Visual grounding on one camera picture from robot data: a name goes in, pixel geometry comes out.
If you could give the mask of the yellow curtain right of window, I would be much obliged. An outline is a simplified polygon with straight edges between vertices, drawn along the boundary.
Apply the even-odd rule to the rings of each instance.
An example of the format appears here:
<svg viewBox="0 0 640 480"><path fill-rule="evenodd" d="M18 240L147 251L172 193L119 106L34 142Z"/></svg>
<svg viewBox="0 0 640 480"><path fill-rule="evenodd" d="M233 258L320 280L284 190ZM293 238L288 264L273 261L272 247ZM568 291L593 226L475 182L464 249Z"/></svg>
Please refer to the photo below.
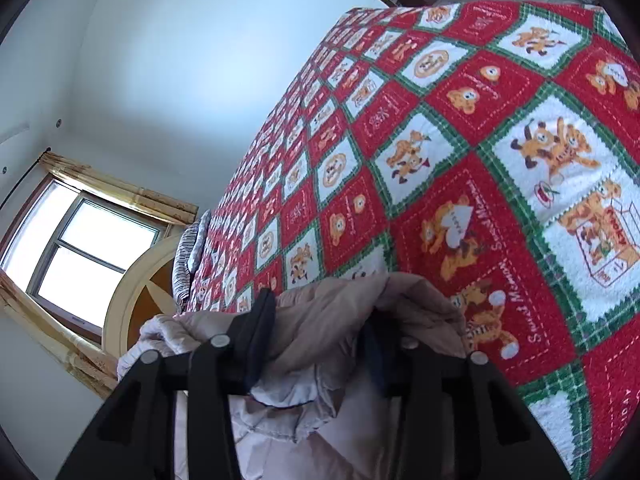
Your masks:
<svg viewBox="0 0 640 480"><path fill-rule="evenodd" d="M50 151L42 155L40 165L72 188L173 226L188 226L198 215L198 206L117 179Z"/></svg>

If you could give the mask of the yellow curtain left of window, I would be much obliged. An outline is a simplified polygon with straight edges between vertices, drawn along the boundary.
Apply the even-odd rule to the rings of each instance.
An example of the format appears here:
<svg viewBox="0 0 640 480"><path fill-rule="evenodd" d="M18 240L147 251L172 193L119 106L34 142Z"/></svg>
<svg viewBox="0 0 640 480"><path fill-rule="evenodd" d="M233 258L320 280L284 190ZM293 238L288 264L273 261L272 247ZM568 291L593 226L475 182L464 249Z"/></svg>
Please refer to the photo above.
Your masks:
<svg viewBox="0 0 640 480"><path fill-rule="evenodd" d="M117 360L58 322L1 271L1 307L67 374L105 400L117 386Z"/></svg>

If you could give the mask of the grey striped pillow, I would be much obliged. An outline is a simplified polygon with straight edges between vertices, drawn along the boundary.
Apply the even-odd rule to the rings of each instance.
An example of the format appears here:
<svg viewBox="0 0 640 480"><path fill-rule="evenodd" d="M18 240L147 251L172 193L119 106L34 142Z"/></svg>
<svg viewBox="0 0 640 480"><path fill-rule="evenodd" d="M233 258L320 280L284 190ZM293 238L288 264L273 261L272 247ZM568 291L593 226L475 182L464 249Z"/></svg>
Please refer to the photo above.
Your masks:
<svg viewBox="0 0 640 480"><path fill-rule="evenodd" d="M202 261L212 211L206 210L201 219L188 226L182 233L172 266L171 287L177 312L186 310L191 282Z"/></svg>

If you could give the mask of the cream and brown headboard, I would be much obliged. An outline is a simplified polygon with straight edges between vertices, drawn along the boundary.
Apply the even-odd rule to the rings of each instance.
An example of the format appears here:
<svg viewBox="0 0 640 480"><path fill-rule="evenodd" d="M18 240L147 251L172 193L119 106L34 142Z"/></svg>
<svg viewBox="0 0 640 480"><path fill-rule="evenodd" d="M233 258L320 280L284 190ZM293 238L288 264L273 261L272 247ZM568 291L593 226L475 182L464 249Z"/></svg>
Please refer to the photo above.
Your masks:
<svg viewBox="0 0 640 480"><path fill-rule="evenodd" d="M122 276L102 328L102 349L107 354L119 358L138 340L147 320L177 312L171 277L179 240L175 235L154 244Z"/></svg>

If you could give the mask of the black curtain rod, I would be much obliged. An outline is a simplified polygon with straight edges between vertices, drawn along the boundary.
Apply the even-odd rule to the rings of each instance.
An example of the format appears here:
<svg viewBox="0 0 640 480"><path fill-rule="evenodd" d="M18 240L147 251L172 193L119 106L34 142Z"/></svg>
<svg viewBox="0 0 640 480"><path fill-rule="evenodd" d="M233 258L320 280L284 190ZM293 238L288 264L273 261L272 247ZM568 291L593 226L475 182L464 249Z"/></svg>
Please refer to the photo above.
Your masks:
<svg viewBox="0 0 640 480"><path fill-rule="evenodd" d="M6 194L6 197L2 200L2 202L0 204L0 210L2 210L4 208L4 206L6 206L8 201L12 198L14 193L20 188L20 186L23 184L25 179L27 177L29 177L29 175L38 166L38 164L41 162L41 159L43 159L43 156L45 154L50 153L50 151L52 151L52 148L50 146L48 146L43 152L41 152L41 154L38 156L38 158L28 167L28 169L24 172L24 174L21 175L21 177L17 180L17 182L9 190L9 193Z"/></svg>

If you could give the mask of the beige quilted puffer jacket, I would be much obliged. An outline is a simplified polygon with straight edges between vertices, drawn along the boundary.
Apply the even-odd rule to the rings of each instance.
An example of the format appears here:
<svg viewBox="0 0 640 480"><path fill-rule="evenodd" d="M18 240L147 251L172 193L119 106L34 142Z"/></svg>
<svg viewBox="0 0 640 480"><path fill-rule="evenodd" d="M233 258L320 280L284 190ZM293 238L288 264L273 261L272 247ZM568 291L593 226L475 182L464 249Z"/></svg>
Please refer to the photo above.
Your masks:
<svg viewBox="0 0 640 480"><path fill-rule="evenodd" d="M357 335L376 311L402 338L445 356L468 353L462 313L422 276L325 278L282 292L262 376L230 400L243 478L387 478L398 404L356 358Z"/></svg>

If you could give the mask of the window with grey frame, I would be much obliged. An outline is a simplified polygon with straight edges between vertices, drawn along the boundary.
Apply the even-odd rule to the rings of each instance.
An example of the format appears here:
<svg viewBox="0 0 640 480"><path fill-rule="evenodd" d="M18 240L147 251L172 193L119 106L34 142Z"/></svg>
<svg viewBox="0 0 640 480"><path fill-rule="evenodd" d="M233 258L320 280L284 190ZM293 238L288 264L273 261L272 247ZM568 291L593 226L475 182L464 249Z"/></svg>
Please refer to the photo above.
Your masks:
<svg viewBox="0 0 640 480"><path fill-rule="evenodd" d="M1 269L58 322L100 344L126 271L168 225L45 177L1 242Z"/></svg>

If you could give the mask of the yellow curtain of window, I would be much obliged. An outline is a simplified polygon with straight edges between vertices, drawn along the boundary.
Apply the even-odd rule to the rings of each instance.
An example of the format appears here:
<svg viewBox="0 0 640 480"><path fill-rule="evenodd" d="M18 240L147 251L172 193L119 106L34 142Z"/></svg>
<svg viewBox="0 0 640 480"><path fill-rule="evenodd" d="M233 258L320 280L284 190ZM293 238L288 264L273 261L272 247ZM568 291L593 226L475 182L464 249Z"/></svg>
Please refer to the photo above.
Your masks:
<svg viewBox="0 0 640 480"><path fill-rule="evenodd" d="M50 151L42 155L40 165L72 188L173 226L188 226L198 215L198 206L117 179Z"/></svg>
<svg viewBox="0 0 640 480"><path fill-rule="evenodd" d="M58 322L1 271L1 307L67 374L105 400L117 386L117 360Z"/></svg>

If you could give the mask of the red patchwork bear bedspread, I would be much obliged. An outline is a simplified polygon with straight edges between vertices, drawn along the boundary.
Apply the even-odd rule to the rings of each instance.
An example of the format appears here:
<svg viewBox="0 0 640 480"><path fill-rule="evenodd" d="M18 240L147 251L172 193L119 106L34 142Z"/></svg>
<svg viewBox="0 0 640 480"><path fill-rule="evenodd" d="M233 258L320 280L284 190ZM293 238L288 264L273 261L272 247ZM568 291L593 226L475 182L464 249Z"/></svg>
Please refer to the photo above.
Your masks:
<svg viewBox="0 0 640 480"><path fill-rule="evenodd" d="M598 6L354 9L210 218L186 306L404 271L459 307L575 479L639 403L639 66Z"/></svg>

